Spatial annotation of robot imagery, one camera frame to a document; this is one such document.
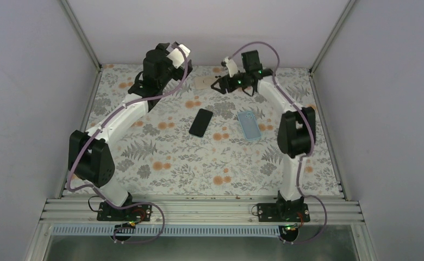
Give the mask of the beige phone case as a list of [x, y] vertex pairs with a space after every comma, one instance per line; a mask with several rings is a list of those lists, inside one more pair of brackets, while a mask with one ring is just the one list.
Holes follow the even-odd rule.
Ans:
[[220, 76], [198, 76], [194, 78], [194, 88], [196, 90], [210, 89], [219, 80]]

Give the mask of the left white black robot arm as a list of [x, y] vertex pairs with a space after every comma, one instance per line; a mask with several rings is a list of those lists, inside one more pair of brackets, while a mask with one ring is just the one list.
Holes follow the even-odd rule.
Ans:
[[130, 126], [162, 99], [177, 93], [192, 71], [190, 49], [182, 43], [160, 43], [146, 53], [143, 70], [120, 105], [86, 131], [70, 135], [66, 189], [91, 188], [119, 220], [133, 212], [130, 193], [114, 177], [112, 149]]

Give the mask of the black smartphone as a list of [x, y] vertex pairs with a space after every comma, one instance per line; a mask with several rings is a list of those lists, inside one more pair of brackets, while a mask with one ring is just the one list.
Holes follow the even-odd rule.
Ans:
[[199, 109], [193, 123], [190, 126], [189, 134], [202, 138], [209, 126], [213, 112], [206, 109]]

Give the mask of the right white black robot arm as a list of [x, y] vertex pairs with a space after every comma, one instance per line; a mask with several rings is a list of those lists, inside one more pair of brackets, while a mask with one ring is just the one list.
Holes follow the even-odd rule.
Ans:
[[311, 107], [296, 103], [283, 90], [276, 73], [265, 69], [257, 51], [241, 55], [244, 70], [240, 71], [231, 57], [221, 63], [228, 74], [216, 80], [211, 88], [222, 93], [252, 88], [262, 95], [280, 113], [277, 145], [283, 154], [283, 181], [274, 203], [258, 203], [257, 217], [260, 222], [309, 221], [305, 195], [301, 191], [301, 176], [307, 157], [316, 142], [316, 112]]

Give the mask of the light blue phone case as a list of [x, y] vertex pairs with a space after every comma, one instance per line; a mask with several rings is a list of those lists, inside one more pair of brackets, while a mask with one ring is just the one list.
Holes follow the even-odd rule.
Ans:
[[242, 111], [238, 113], [238, 122], [247, 141], [261, 138], [261, 131], [252, 111]]

